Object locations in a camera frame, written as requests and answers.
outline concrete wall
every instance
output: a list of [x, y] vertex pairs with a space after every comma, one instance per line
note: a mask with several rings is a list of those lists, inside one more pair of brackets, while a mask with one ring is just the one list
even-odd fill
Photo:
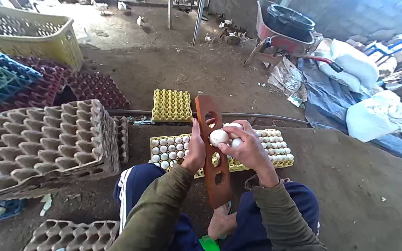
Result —
[[[289, 7], [313, 19], [316, 30], [326, 37], [346, 40], [356, 34], [368, 36], [391, 29], [402, 33], [402, 0], [291, 0]], [[255, 0], [210, 0], [209, 10], [225, 13], [235, 25], [256, 35]]]

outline yellow plastic crate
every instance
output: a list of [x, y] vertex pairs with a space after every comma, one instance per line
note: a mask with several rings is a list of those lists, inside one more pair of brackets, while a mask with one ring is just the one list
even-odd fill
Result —
[[[255, 130], [255, 131], [276, 131], [275, 129], [265, 129], [265, 130]], [[160, 141], [161, 139], [175, 139], [175, 138], [182, 138], [183, 136], [192, 136], [192, 134], [181, 134], [181, 135], [176, 135], [176, 136], [160, 136], [160, 137], [152, 137], [150, 138], [150, 159], [153, 156], [153, 153], [151, 152], [151, 150], [153, 149], [153, 145], [151, 144], [151, 142], [153, 140], [157, 140]], [[178, 164], [181, 164], [182, 161], [184, 160], [185, 157], [183, 158], [176, 158], [176, 162]], [[213, 155], [212, 156], [212, 163], [215, 163], [218, 161], [218, 158]], [[238, 171], [245, 171], [245, 170], [249, 170], [249, 168], [247, 168], [245, 165], [243, 165], [242, 163], [240, 163], [238, 160], [234, 159], [234, 158], [230, 158], [227, 160], [227, 163], [229, 164], [229, 171], [230, 172], [238, 172]], [[277, 161], [277, 162], [273, 162], [272, 163], [274, 165], [274, 168], [286, 168], [288, 166], [292, 166], [294, 164], [294, 160], [286, 160], [286, 161]], [[196, 178], [200, 178], [200, 177], [204, 177], [204, 170], [203, 168], [199, 169], [198, 172], [195, 174], [195, 179]]]
[[192, 122], [190, 94], [183, 91], [156, 89], [153, 93], [154, 122]]
[[50, 59], [80, 70], [82, 53], [69, 17], [0, 6], [0, 51]]

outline plastic basket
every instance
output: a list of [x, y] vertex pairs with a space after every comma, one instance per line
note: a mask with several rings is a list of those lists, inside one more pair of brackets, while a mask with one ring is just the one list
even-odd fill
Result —
[[80, 70], [82, 53], [69, 17], [0, 6], [0, 51], [51, 59]]

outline blue plastic sheet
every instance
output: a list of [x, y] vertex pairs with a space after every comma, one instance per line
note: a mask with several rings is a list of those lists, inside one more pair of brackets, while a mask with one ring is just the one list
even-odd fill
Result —
[[[328, 78], [319, 70], [312, 60], [299, 59], [299, 70], [303, 71], [307, 82], [308, 101], [305, 105], [305, 117], [313, 128], [335, 128], [348, 134], [347, 109], [370, 98], [350, 92], [348, 87]], [[402, 138], [399, 135], [389, 134], [370, 141], [385, 151], [402, 158]]]

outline dirt floor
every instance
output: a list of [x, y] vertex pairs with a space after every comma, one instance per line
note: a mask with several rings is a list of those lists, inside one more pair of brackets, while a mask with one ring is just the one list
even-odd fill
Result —
[[[238, 46], [204, 43], [206, 32], [219, 32], [213, 16], [203, 22], [201, 45], [192, 47], [195, 12], [187, 15], [175, 10], [174, 30], [169, 31], [164, 8], [133, 7], [130, 16], [117, 10], [100, 16], [92, 6], [55, 2], [49, 7], [39, 3], [42, 13], [74, 18], [77, 34], [87, 30], [92, 40], [81, 46], [83, 69], [111, 75], [131, 102], [130, 109], [151, 110], [153, 91], [165, 88], [188, 91], [192, 99], [199, 92], [214, 95], [224, 112], [304, 120], [303, 110], [289, 103], [281, 92], [258, 85], [268, 79], [261, 64], [243, 66], [254, 41]], [[136, 24], [139, 15], [145, 17], [148, 29]], [[224, 121], [233, 119], [225, 117]], [[320, 238], [330, 250], [402, 250], [402, 160], [331, 130], [306, 129], [305, 124], [271, 119], [253, 123], [301, 128], [282, 129], [296, 162], [278, 173], [315, 191], [321, 208]], [[131, 125], [129, 130], [130, 161], [123, 169], [148, 161], [150, 137], [189, 133], [191, 127]], [[253, 174], [231, 174], [233, 208], [238, 208], [244, 180]], [[40, 199], [27, 200], [22, 214], [0, 221], [0, 251], [22, 250], [35, 228], [48, 218], [76, 223], [119, 219], [112, 198], [117, 177], [63, 188], [54, 194], [52, 207], [44, 217], [39, 216], [43, 207]], [[387, 201], [381, 202], [380, 196]], [[189, 214], [198, 236], [205, 235], [212, 210], [203, 178], [194, 181], [182, 211]]]

